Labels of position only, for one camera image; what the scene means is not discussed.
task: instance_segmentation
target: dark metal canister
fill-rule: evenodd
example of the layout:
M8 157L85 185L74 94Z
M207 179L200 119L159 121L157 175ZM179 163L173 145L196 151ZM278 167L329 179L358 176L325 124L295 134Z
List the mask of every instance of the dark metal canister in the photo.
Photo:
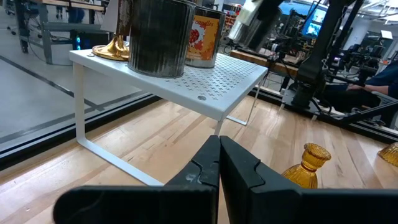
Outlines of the dark metal canister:
M134 0L129 68L154 77L182 76L195 7L184 0Z
M185 64L200 68L214 67L225 15L206 7L195 9Z

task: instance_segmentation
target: gold vase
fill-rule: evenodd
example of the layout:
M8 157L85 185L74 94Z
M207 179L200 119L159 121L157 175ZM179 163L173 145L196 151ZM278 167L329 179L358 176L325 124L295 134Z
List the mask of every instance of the gold vase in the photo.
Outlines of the gold vase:
M304 145L303 161L287 169L282 175L292 182L307 189L318 188L318 178L315 171L331 159L330 153L316 144Z
M398 142L395 142L377 153L388 163L398 167Z
M122 35L115 35L108 45L93 47L93 54L118 61L128 61L130 55L129 49L124 44Z

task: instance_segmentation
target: wooden floor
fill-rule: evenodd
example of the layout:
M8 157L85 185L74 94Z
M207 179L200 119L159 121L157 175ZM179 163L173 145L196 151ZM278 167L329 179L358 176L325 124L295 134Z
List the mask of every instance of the wooden floor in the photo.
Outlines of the wooden floor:
M248 96L232 115L246 119ZM377 156L385 145L322 122L311 122L258 101L248 127L225 121L227 135L263 163L282 173L301 161L303 145L314 142L332 155L318 172L321 188L397 189L398 168ZM88 134L88 138L161 182L190 160L216 121L168 101L159 101ZM80 185L142 185L75 140L0 172L0 223L51 223L54 201ZM220 195L219 223L228 223Z

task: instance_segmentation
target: food label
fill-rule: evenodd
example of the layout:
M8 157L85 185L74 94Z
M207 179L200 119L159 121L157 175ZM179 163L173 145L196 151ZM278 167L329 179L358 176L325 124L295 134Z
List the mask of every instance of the food label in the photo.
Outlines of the food label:
M218 30L218 21L218 19L205 16L195 16L193 18L187 58L197 60L212 59Z

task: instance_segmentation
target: perforated shelf top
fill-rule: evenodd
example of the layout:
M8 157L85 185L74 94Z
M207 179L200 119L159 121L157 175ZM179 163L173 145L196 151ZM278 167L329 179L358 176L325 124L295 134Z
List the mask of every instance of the perforated shelf top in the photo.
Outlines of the perforated shelf top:
M132 71L126 62L93 57L91 50L70 51L70 60L217 121L231 112L268 69L218 54L214 68L185 66L180 78L156 78Z

